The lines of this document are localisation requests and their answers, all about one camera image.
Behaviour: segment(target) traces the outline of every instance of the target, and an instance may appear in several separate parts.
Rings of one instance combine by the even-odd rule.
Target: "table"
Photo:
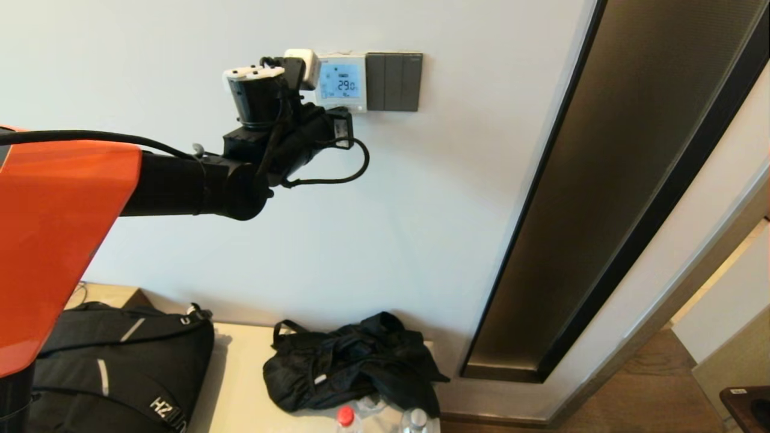
[[[719,393],[719,398],[743,431],[750,431],[751,433],[770,431],[770,428],[764,427],[762,421],[752,413],[752,403],[757,400],[765,400],[765,404],[767,404],[767,401],[770,401],[770,386],[725,388]],[[764,423],[767,423],[767,418],[770,417],[770,414],[767,413],[767,406],[765,406],[764,412]]]
[[[187,433],[336,431],[336,408],[287,414],[270,400],[262,366],[275,354],[271,327],[215,323],[214,329],[211,363]],[[430,342],[426,346],[432,349]],[[397,433],[401,410],[386,406],[362,419],[366,433]],[[440,433],[439,420],[431,422]]]

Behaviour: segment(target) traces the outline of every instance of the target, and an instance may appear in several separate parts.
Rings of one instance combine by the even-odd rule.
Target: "white wall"
[[[220,136],[237,126],[219,82],[225,68],[289,47],[424,52],[419,112],[356,119],[357,135],[373,154],[359,181],[279,191],[248,223],[215,216],[121,219],[85,277],[146,287],[169,302],[196,300],[225,321],[291,317],[332,327],[395,310],[437,342],[440,366],[452,375],[510,239],[592,6],[592,0],[13,2],[4,5],[0,26],[0,122],[107,129],[218,150]],[[439,388],[444,410],[546,418],[591,374],[765,163],[767,82],[765,73],[763,93],[752,94],[754,105],[725,136],[730,143],[716,149],[547,383],[455,378]],[[302,176],[349,173],[359,162],[351,154],[321,155]]]
[[[768,245],[770,228],[717,280],[672,328],[700,363],[770,304]]]

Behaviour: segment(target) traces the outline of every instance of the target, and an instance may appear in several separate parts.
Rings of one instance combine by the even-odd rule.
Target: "black backpack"
[[[295,334],[280,334],[282,326]],[[276,354],[263,367],[267,393],[278,407],[328,409],[379,393],[403,409],[440,414],[431,382],[448,382],[423,342],[397,317],[380,313],[330,333],[292,321],[276,324]]]
[[[98,302],[62,313],[35,362],[30,433],[183,433],[214,345],[211,312]]]

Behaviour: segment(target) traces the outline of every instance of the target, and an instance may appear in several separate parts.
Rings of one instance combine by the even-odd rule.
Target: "reflective strip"
[[[107,365],[104,363],[103,359],[97,359],[97,364],[99,364],[99,373],[102,375],[102,394],[105,397],[109,396],[109,379],[107,378]]]
[[[134,331],[136,331],[136,328],[138,328],[139,325],[142,324],[142,322],[144,322],[144,317],[142,317],[141,319],[137,320],[136,323],[134,324],[134,326],[132,326],[131,329],[129,329],[129,331],[126,332],[126,335],[123,335],[122,337],[120,337],[120,342],[122,343],[123,341],[128,340],[129,337],[131,337],[131,334],[133,334]]]

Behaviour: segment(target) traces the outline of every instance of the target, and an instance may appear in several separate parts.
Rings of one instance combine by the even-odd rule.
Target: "gray switch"
[[[423,55],[367,53],[367,110],[417,111]]]

